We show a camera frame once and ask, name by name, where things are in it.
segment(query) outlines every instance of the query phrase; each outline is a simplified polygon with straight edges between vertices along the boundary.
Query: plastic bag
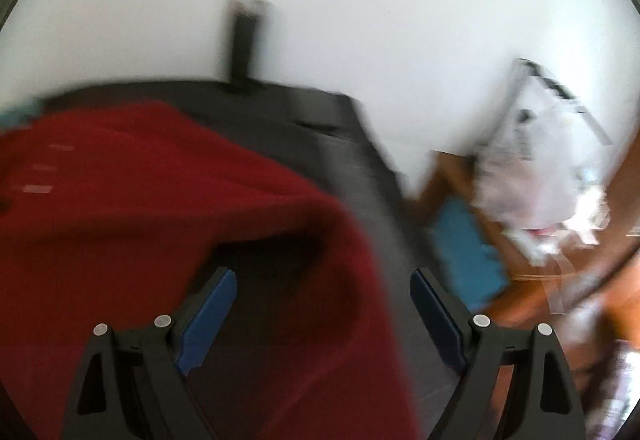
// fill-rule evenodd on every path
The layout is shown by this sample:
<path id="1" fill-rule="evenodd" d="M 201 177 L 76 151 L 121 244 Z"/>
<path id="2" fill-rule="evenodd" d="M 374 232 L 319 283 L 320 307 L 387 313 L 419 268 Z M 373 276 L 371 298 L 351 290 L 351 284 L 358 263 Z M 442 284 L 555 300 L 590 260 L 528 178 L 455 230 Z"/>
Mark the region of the plastic bag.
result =
<path id="1" fill-rule="evenodd" d="M 578 181 L 564 101 L 530 76 L 476 163 L 474 205 L 516 229 L 544 229 L 575 213 Z"/>

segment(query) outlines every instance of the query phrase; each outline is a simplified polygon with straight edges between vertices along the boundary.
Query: white wall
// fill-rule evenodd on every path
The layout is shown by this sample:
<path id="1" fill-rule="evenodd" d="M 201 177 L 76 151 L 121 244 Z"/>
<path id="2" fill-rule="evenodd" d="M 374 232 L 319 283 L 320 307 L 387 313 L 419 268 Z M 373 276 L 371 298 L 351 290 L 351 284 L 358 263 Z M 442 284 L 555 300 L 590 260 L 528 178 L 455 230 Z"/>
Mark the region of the white wall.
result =
<path id="1" fill-rule="evenodd" d="M 268 0 L 259 77 L 342 91 L 415 188 L 429 149 L 469 149 L 511 60 L 541 62 L 617 143 L 640 90 L 629 0 Z M 81 82 L 223 77 L 226 0 L 20 0 L 0 33 L 0 106 Z"/>

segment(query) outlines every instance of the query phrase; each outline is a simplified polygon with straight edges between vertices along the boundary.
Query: brown surface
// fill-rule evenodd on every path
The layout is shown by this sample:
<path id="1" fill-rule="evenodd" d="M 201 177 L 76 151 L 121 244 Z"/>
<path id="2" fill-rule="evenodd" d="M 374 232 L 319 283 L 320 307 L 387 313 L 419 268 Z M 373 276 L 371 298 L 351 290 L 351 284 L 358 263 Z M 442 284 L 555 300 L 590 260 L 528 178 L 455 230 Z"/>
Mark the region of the brown surface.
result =
<path id="1" fill-rule="evenodd" d="M 640 254 L 609 281 L 603 290 L 607 316 L 616 335 L 640 350 Z"/>
<path id="2" fill-rule="evenodd" d="M 438 167 L 434 178 L 414 202 L 416 216 L 422 224 L 428 223 L 451 191 L 468 202 L 473 200 L 472 170 L 465 157 L 439 152 L 436 160 Z M 565 285 L 569 285 L 565 306 L 575 306 L 597 289 L 604 279 L 624 265 L 638 249 L 640 239 L 626 236 L 640 215 L 638 178 L 640 139 L 636 138 L 607 189 L 610 223 L 598 234 L 600 245 L 565 253 L 577 272 L 574 277 L 564 280 Z M 527 279 L 530 274 L 538 274 L 540 271 L 530 266 L 517 248 L 502 235 L 500 224 L 489 221 L 478 210 L 473 211 L 480 228 L 498 250 L 507 273 L 513 280 L 508 289 L 484 312 L 498 323 L 514 327 L 520 327 L 536 316 L 548 313 L 546 292 L 541 281 Z"/>
<path id="3" fill-rule="evenodd" d="M 581 395 L 584 395 L 596 376 L 594 369 L 608 358 L 615 339 L 604 315 L 602 301 L 602 294 L 596 294 L 567 315 L 550 315 L 547 312 L 546 315 L 529 317 L 522 323 L 523 327 L 531 329 L 537 322 L 543 321 L 554 328 Z M 492 395 L 492 409 L 497 415 L 504 408 L 512 371 L 512 366 L 503 366 L 498 374 Z"/>

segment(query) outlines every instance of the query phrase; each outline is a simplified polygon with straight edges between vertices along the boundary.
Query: black bracket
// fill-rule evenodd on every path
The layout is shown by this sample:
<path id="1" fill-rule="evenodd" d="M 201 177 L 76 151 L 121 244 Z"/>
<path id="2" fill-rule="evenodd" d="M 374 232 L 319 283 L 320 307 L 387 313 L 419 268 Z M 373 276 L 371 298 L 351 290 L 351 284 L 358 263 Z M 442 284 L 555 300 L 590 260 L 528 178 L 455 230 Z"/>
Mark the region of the black bracket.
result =
<path id="1" fill-rule="evenodd" d="M 216 440 L 185 376 L 201 365 L 235 297 L 235 275 L 217 269 L 150 327 L 97 325 L 66 403 L 63 440 Z"/>
<path id="2" fill-rule="evenodd" d="M 510 364 L 514 370 L 495 440 L 585 439 L 578 391 L 553 329 L 544 323 L 533 330 L 503 328 L 487 316 L 473 316 L 424 273 L 412 275 L 412 299 L 442 359 L 462 376 L 429 439 L 475 439 L 498 370 Z"/>
<path id="3" fill-rule="evenodd" d="M 229 83 L 234 91 L 243 92 L 254 86 L 251 64 L 255 40 L 264 21 L 267 2 L 264 0 L 231 0 L 232 37 L 229 63 Z"/>
<path id="4" fill-rule="evenodd" d="M 173 316 L 158 316 L 146 329 L 113 332 L 98 325 L 103 328 L 94 330 L 70 392 L 63 440 L 215 440 L 184 376 L 202 363 L 217 332 L 210 315 L 224 319 L 235 298 L 235 277 L 231 290 L 225 288 L 229 274 L 217 270 Z M 413 274 L 412 299 L 461 378 L 430 440 L 476 438 L 505 364 L 514 372 L 495 440 L 586 438 L 578 393 L 552 328 L 499 327 L 473 316 L 431 278 L 428 271 Z"/>

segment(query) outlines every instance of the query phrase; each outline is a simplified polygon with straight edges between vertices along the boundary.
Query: white screw cap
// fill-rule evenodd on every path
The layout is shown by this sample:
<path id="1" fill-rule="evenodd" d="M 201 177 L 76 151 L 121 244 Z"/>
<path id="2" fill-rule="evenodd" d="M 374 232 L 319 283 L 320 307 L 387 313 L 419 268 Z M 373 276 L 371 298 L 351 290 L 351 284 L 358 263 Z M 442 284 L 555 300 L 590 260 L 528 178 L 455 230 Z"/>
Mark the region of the white screw cap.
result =
<path id="1" fill-rule="evenodd" d="M 168 316 L 167 314 L 159 315 L 154 319 L 154 325 L 156 325 L 158 328 L 164 328 L 166 326 L 169 326 L 170 324 L 171 316 Z"/>
<path id="2" fill-rule="evenodd" d="M 100 323 L 99 325 L 95 325 L 94 326 L 94 335 L 97 335 L 97 336 L 105 335 L 107 333 L 108 329 L 109 329 L 109 327 L 104 323 Z"/>
<path id="3" fill-rule="evenodd" d="M 476 314 L 474 315 L 474 323 L 479 327 L 485 328 L 490 325 L 491 319 L 484 314 Z"/>
<path id="4" fill-rule="evenodd" d="M 551 328 L 546 323 L 540 323 L 538 325 L 538 332 L 540 332 L 542 335 L 551 335 L 551 333 L 553 332 L 553 328 Z"/>

